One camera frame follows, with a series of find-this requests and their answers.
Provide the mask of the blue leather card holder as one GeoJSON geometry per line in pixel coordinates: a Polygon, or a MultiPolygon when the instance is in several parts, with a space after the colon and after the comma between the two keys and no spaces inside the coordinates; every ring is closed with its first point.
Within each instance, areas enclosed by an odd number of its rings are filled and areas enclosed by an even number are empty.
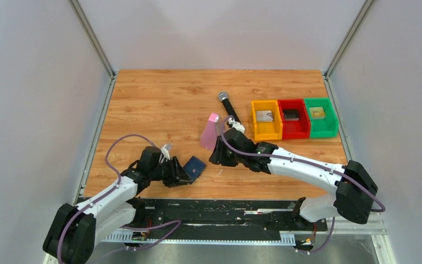
{"type": "Polygon", "coordinates": [[[196,156],[192,156],[183,166],[184,171],[190,177],[191,183],[200,177],[206,168],[206,164],[196,156]]]}

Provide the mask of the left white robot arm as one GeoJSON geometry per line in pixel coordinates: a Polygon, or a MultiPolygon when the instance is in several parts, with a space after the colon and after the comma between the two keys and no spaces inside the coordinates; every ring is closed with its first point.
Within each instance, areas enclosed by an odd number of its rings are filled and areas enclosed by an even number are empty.
{"type": "Polygon", "coordinates": [[[193,182],[177,157],[167,157],[165,152],[164,148],[147,146],[141,157],[103,191],[77,205],[60,206],[42,250],[59,263],[86,263],[95,247],[118,228],[142,226],[145,205],[137,195],[151,182],[159,181],[166,187],[193,182]]]}

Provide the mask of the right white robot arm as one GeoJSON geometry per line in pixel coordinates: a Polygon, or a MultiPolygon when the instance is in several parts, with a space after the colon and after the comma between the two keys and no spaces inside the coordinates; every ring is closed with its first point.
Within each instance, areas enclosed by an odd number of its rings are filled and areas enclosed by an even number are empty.
{"type": "Polygon", "coordinates": [[[354,160],[346,165],[306,158],[269,143],[254,143],[242,132],[230,129],[216,139],[210,163],[227,167],[239,164],[253,172],[288,176],[317,186],[326,194],[316,198],[300,198],[292,214],[293,225],[301,230],[323,218],[341,216],[366,224],[377,212],[385,211],[376,198],[378,186],[364,166],[354,160]]]}

